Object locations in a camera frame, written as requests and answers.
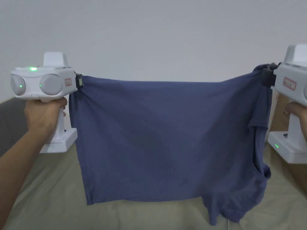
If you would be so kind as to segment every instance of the wrist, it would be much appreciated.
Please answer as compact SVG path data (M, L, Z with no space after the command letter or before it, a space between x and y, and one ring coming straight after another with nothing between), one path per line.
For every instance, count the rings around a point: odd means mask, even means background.
M50 135L50 131L45 127L30 127L30 129L28 130L28 133L33 138L36 138L37 140L40 140L43 142L46 142Z

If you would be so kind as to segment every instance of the finger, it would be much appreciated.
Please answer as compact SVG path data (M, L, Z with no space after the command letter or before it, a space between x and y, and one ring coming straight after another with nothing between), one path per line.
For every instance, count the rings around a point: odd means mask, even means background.
M56 100L54 100L54 103L56 103L57 105L60 106L60 108L62 108L65 105L67 105L67 99L66 98L56 99Z
M300 117L301 115L307 112L307 109L296 102L291 102L286 105L286 111Z

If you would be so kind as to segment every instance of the handheld device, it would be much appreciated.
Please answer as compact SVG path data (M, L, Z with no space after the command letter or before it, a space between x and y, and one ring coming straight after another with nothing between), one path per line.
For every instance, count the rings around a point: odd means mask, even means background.
M13 70L11 86L17 98L49 102L78 90L83 84L82 75L77 75L68 66L65 54L46 52L42 67L18 67ZM64 113L60 109L56 129L40 153L66 152L77 137L77 129L64 129Z

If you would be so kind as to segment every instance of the white wall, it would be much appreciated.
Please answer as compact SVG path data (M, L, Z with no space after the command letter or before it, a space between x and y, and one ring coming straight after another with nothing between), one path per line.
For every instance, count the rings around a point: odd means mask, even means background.
M1 0L0 101L10 71L62 51L76 72L221 81L307 42L306 0Z

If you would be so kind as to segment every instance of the cardboard box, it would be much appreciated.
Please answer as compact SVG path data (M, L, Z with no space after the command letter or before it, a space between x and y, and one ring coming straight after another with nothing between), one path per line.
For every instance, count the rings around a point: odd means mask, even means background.
M290 114L285 111L285 106L289 103L289 99L282 94L279 94L277 97L278 100L270 131L287 131L289 127ZM270 151L274 152L279 158L281 158L285 167L297 181L299 187L307 195L307 164L289 164L279 156L272 147L270 147Z

